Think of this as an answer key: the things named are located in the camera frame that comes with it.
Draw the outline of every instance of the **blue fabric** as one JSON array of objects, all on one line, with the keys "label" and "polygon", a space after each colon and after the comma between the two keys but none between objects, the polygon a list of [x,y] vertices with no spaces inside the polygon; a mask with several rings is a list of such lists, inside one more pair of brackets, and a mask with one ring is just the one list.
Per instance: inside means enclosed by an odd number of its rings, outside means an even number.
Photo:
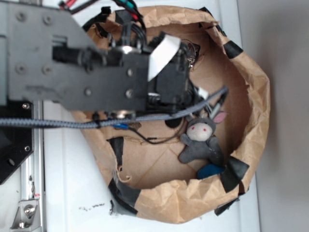
[{"label": "blue fabric", "polygon": [[221,167],[215,165],[213,163],[206,165],[205,167],[201,168],[197,173],[197,178],[199,180],[207,178],[212,175],[217,175],[222,173],[225,170],[225,167]]}]

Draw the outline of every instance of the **stuffed bunny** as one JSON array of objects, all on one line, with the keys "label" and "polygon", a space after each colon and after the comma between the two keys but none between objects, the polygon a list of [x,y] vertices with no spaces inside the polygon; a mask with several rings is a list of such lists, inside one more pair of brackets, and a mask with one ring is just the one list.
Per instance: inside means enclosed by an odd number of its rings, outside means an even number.
[{"label": "stuffed bunny", "polygon": [[189,163],[195,159],[208,159],[213,164],[223,166],[224,156],[217,137],[212,137],[216,130],[216,123],[222,122],[226,113],[219,113],[214,120],[196,118],[189,122],[186,134],[180,140],[187,145],[179,155],[182,163]]}]

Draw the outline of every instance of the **crumpled paper bag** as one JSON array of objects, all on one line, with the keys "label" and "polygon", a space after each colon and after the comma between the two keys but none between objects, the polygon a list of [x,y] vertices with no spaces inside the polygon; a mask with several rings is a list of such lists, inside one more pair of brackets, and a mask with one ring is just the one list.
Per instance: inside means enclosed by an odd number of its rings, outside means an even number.
[{"label": "crumpled paper bag", "polygon": [[[131,207],[138,217],[169,223],[183,223],[216,209],[245,193],[262,156],[268,132],[270,112],[269,79],[261,68],[217,28],[218,22],[207,12],[174,6],[140,8],[147,27],[147,38],[164,31],[200,45],[198,61],[190,71],[196,86],[214,92],[222,85],[229,94],[222,108],[227,119],[215,132],[220,146],[230,159],[247,165],[239,184],[227,190],[221,175],[197,180],[197,171],[207,162],[178,160],[184,149],[179,138],[151,145],[131,131],[112,127],[84,130],[98,167],[107,185],[116,188],[118,199]],[[101,26],[119,39],[121,25],[115,13]],[[99,48],[106,49],[96,26],[89,36]],[[79,122],[91,121],[93,112],[73,112]],[[139,132],[157,141],[185,132],[185,121],[175,128],[164,122],[142,122]],[[122,164],[108,139],[123,137]]]}]

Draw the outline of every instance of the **black mounting plate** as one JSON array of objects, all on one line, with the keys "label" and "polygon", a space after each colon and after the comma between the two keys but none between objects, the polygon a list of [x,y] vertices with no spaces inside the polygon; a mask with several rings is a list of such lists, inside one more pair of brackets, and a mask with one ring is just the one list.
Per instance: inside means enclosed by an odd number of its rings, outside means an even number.
[{"label": "black mounting plate", "polygon": [[[0,107],[0,117],[32,118],[33,105],[26,101],[8,101]],[[0,127],[0,185],[33,151],[32,129]]]}]

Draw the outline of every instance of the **rabbit ear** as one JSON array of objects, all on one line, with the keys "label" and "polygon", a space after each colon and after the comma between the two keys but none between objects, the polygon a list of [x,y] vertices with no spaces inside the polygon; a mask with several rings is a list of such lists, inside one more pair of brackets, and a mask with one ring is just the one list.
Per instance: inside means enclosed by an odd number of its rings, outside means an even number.
[{"label": "rabbit ear", "polygon": [[214,117],[213,121],[218,124],[224,121],[224,119],[226,118],[227,113],[226,112],[219,112],[216,117]]}]

